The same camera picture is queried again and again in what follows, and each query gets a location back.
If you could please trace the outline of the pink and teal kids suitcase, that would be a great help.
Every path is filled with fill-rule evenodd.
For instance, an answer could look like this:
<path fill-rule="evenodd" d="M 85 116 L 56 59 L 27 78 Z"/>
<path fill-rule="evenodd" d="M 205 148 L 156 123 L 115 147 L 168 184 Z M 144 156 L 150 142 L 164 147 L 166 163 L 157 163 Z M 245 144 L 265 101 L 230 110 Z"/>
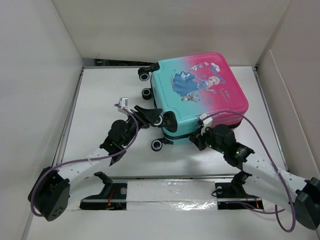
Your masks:
<path fill-rule="evenodd" d="M 186 143 L 199 127 L 199 117 L 219 112 L 212 125 L 236 128 L 249 102 L 225 57 L 218 52 L 162 59 L 137 71 L 141 81 L 150 81 L 142 97 L 153 99 L 162 109 L 157 120 L 163 137 L 151 142 L 158 152 L 163 145 Z"/>

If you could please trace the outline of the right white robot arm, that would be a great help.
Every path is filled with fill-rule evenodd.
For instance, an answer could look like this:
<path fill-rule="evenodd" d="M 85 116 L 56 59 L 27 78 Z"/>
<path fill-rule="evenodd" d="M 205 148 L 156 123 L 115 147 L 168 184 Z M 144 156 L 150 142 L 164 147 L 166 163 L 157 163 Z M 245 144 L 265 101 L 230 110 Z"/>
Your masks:
<path fill-rule="evenodd" d="M 196 130 L 189 140 L 202 151 L 211 148 L 240 170 L 233 178 L 231 191 L 261 197 L 291 212 L 304 227 L 316 230 L 320 225 L 320 181 L 305 179 L 283 169 L 275 169 L 253 149 L 236 141 L 234 132 L 224 124 Z"/>

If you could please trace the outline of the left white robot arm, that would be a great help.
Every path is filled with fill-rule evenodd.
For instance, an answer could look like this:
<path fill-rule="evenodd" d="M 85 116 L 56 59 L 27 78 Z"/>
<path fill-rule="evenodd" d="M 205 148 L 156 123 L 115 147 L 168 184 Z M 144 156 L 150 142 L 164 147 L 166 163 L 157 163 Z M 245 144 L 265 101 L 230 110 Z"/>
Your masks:
<path fill-rule="evenodd" d="M 147 109 L 138 105 L 132 110 L 120 105 L 117 108 L 127 115 L 127 120 L 112 123 L 98 151 L 41 171 L 27 198 L 36 217 L 43 217 L 48 222 L 58 218 L 67 208 L 74 186 L 94 175 L 106 160 L 111 165 L 118 162 L 136 140 L 139 130 L 158 127 L 163 122 L 161 108 Z"/>

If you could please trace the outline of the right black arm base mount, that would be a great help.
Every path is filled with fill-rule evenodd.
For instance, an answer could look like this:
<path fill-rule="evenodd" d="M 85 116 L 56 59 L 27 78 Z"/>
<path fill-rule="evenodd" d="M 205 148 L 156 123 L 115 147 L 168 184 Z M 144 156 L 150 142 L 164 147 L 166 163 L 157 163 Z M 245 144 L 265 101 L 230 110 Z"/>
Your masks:
<path fill-rule="evenodd" d="M 250 175 L 237 173 L 231 182 L 216 182 L 211 193 L 217 199 L 218 210 L 264 210 L 262 200 L 245 192 L 243 186 Z"/>

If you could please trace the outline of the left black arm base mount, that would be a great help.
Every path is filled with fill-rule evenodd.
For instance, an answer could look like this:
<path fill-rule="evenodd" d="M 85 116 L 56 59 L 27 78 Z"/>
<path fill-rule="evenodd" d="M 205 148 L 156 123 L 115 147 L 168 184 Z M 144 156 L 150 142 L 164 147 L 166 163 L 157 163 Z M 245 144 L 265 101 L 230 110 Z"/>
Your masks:
<path fill-rule="evenodd" d="M 103 183 L 99 194 L 90 195 L 80 201 L 79 208 L 86 211 L 122 211 L 127 209 L 127 182 L 113 182 L 113 180 L 102 171 L 96 172 L 95 177 Z"/>

